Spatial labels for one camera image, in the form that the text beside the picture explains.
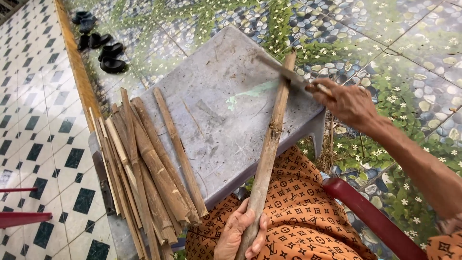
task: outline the knife blade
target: knife blade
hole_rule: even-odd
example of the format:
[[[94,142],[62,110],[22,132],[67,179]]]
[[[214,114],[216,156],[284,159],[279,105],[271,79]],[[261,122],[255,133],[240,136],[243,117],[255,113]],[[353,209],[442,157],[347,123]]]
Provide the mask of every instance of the knife blade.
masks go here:
[[[298,75],[297,73],[295,73],[294,71],[289,70],[289,69],[279,65],[275,61],[270,60],[269,58],[267,58],[267,57],[265,57],[263,55],[258,54],[257,59],[259,59],[261,62],[263,62],[267,66],[269,66],[269,67],[273,68],[274,70],[278,71],[279,74],[282,75],[283,77],[285,77],[286,79],[290,80],[291,86],[298,87],[298,88],[300,88],[302,90],[305,90],[305,91],[308,91],[308,92],[311,92],[311,93],[319,90],[319,91],[324,92],[329,97],[333,97],[332,92],[330,91],[330,89],[326,88],[324,85],[322,85],[322,84],[312,84],[309,81],[305,80],[300,75]]]

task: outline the pebble pattern tile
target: pebble pattern tile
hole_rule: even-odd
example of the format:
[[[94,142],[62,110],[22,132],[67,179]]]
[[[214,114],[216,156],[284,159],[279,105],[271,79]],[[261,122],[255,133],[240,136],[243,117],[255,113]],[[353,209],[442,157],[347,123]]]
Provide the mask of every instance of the pebble pattern tile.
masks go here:
[[[0,193],[0,210],[53,215],[0,230],[0,258],[117,258],[53,1],[29,1],[0,31],[0,188],[37,187]]]

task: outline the red chair leg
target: red chair leg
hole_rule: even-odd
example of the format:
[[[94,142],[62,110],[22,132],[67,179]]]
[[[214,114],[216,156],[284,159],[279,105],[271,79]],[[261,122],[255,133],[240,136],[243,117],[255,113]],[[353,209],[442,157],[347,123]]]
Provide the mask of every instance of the red chair leg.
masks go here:
[[[0,189],[1,192],[35,192],[37,191],[37,187],[33,188],[15,188],[15,189]]]
[[[322,182],[330,196],[339,199],[401,260],[427,259],[427,255],[372,203],[340,178]]]
[[[0,229],[48,221],[52,217],[50,212],[0,212]]]

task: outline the hand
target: hand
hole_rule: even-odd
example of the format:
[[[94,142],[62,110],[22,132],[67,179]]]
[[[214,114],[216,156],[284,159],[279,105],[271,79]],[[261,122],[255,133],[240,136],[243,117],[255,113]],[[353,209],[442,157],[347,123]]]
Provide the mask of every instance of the hand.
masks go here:
[[[247,210],[249,199],[245,199],[239,208],[231,214],[221,233],[214,251],[214,260],[234,260],[237,249],[241,244],[241,236],[246,228],[248,228],[255,220],[255,212]],[[265,244],[269,218],[263,213],[260,217],[260,230],[255,238],[252,246],[245,251],[245,257],[251,259],[257,256]]]
[[[321,91],[314,92],[317,102],[326,106],[340,121],[367,134],[368,124],[378,118],[369,91],[357,85],[340,86],[328,78],[318,78],[313,84],[322,84],[332,91],[333,98]]]

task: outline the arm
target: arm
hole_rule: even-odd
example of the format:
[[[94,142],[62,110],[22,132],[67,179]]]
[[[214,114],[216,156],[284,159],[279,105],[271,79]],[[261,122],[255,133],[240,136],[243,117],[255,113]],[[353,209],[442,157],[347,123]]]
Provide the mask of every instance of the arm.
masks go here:
[[[329,79],[317,79],[314,83],[330,88],[334,98],[321,92],[313,97],[342,122],[381,144],[440,217],[450,219],[462,212],[462,179],[390,120],[379,116],[368,91],[358,86],[339,86]]]

